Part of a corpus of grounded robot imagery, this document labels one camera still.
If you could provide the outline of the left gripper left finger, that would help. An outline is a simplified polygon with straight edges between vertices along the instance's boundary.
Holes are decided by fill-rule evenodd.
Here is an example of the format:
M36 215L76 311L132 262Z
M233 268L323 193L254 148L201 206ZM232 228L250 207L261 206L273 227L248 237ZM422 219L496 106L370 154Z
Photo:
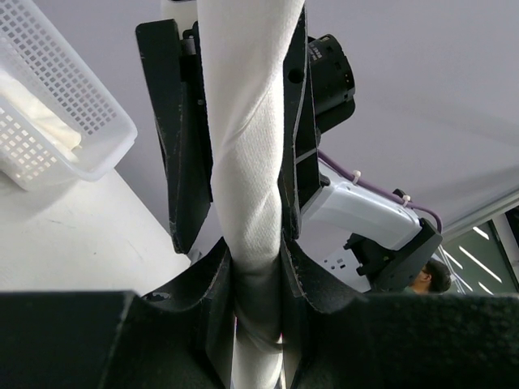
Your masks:
M1 295L4 388L228 388L232 261L219 241L143 297L133 292Z

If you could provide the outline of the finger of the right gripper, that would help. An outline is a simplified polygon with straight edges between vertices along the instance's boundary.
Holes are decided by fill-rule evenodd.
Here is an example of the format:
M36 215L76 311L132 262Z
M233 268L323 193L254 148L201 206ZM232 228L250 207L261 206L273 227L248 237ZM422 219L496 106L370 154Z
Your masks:
M167 181L169 232L187 254L212 203L212 150L198 24L181 31L173 19L135 29Z

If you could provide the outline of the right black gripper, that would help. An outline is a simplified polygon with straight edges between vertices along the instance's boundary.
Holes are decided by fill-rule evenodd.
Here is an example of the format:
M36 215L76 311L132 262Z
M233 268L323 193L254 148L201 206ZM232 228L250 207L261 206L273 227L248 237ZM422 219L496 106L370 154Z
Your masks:
M331 34L308 38L305 9L285 56L283 82L284 151L278 187L283 234L297 239L303 213L323 189L316 127L323 134L348 120L356 108L354 74L341 44Z

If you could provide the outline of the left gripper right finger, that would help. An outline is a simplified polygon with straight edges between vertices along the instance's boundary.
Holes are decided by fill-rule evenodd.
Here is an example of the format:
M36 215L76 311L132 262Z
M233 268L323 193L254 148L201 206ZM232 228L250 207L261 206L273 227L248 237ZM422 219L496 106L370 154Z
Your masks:
M515 388L518 298L362 294L283 242L289 388Z

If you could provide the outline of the white paper napkin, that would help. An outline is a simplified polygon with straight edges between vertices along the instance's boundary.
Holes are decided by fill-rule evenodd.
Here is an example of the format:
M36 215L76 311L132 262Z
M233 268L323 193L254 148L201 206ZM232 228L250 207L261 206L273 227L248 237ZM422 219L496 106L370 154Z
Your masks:
M273 388L281 374L283 61L300 1L200 1L212 194L234 268L232 381Z

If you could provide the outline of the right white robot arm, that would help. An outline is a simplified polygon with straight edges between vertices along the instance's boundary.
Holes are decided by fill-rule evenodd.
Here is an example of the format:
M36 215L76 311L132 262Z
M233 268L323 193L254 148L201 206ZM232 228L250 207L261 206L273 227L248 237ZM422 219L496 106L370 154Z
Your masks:
M212 152L193 2L176 2L168 19L135 30L152 102L169 196L174 249L191 250L210 206ZM400 190L387 193L347 173L319 151L322 135L355 110L354 75L340 43L309 36L301 15L283 63L285 129L279 188L290 240L320 220L350 232L347 284L396 292L413 281L441 243L438 217L418 216Z

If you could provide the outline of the person in background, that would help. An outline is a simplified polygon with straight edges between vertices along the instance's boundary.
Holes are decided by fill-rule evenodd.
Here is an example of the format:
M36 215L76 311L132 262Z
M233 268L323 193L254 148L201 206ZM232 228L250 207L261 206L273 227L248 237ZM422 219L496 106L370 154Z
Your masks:
M405 290L416 294L445 293L451 285L452 278L448 267L438 259L431 258Z

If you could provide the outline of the white plastic basket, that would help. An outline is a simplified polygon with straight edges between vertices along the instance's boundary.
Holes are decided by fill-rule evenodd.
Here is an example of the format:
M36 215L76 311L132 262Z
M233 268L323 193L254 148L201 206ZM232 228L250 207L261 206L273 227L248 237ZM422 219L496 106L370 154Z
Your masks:
M133 121L32 1L1 3L1 71L79 133L70 152L1 99L1 170L25 190L95 181L133 146Z

